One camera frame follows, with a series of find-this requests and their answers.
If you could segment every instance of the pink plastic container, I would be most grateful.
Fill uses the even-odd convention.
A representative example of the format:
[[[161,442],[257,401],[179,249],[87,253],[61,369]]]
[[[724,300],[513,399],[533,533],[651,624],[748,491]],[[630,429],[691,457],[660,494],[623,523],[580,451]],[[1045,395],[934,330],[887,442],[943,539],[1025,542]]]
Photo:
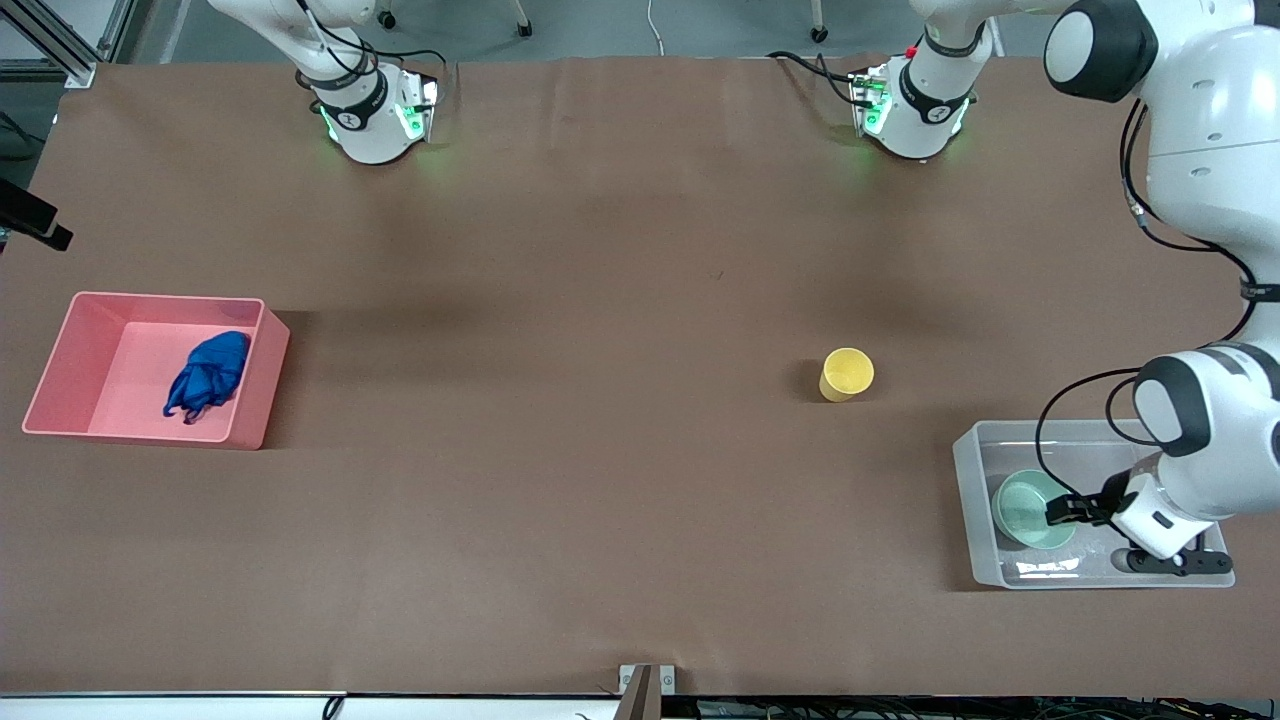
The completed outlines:
[[[169,386],[201,342],[227,331],[251,338],[236,395],[192,425],[163,414]],[[27,409],[23,432],[91,442],[262,447],[289,343],[261,300],[81,292]]]

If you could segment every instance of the table top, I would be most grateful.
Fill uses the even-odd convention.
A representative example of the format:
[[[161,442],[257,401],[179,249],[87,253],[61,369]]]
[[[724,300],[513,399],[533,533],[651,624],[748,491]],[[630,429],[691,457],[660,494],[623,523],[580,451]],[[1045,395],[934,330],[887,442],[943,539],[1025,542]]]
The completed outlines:
[[[846,61],[845,67],[852,67]],[[1226,591],[969,571],[951,443],[1229,328],[1147,242],[1125,108],[993,61],[925,164],[768,60],[465,65],[435,145],[344,159],[287,65],[104,67],[0,260],[0,688],[1280,694],[1274,518]],[[266,448],[24,437],[81,290],[261,297]],[[877,363],[817,395],[820,359]],[[1106,388],[1064,416],[1098,416]]]

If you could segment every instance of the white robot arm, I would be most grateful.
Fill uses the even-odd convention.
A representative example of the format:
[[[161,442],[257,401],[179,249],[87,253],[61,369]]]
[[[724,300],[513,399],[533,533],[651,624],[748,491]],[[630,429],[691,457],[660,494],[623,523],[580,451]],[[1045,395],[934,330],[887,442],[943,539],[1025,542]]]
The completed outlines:
[[[1112,523],[1166,570],[1184,569],[1184,547],[1213,521],[1280,509],[1276,26],[1274,0],[1080,0],[1046,46],[1057,90],[1147,104],[1151,209],[1248,269],[1252,311],[1236,338],[1162,355],[1137,377],[1134,405],[1160,452],[1050,509],[1051,523]]]
[[[924,35],[899,55],[855,78],[859,132],[904,158],[929,158],[960,132],[973,83],[991,58],[988,20],[1009,13],[1059,13],[1071,0],[911,0]]]
[[[436,86],[383,63],[351,29],[374,17],[372,0],[209,0],[298,67],[320,99],[329,137],[357,163],[399,158],[425,140]]]

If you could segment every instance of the blue cloth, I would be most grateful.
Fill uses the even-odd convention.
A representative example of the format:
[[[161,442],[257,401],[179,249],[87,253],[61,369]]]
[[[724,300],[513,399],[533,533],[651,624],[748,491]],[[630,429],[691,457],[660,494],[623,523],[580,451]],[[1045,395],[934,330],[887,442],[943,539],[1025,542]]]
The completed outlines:
[[[187,425],[200,419],[210,405],[221,406],[239,387],[248,357],[248,336],[227,332],[206,340],[187,356],[187,366],[169,388],[169,405],[164,416],[172,418],[174,407],[186,410],[182,421]]]

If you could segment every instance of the gray floor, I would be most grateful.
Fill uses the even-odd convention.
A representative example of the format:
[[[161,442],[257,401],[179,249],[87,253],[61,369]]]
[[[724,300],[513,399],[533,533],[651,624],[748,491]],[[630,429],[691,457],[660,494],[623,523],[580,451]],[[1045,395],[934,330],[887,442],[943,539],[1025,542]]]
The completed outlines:
[[[388,0],[381,0],[385,5]],[[657,55],[645,18],[646,0],[524,0],[532,37],[516,35],[508,0],[390,0],[394,31],[362,29],[376,47],[439,50],[451,60],[535,61],[605,55]],[[826,0],[823,44],[809,37],[805,0],[654,0],[653,19],[668,55],[759,56],[773,50],[832,56],[868,50],[900,53],[920,33],[906,0]],[[1007,17],[1000,35],[1010,55],[1037,55],[1052,18]],[[270,44],[205,0],[154,0],[141,13],[133,63],[284,61]],[[0,109],[28,132],[45,136],[63,90],[59,82],[0,82]],[[0,154],[22,143],[0,133]],[[0,177],[26,186],[36,161],[0,161]]]

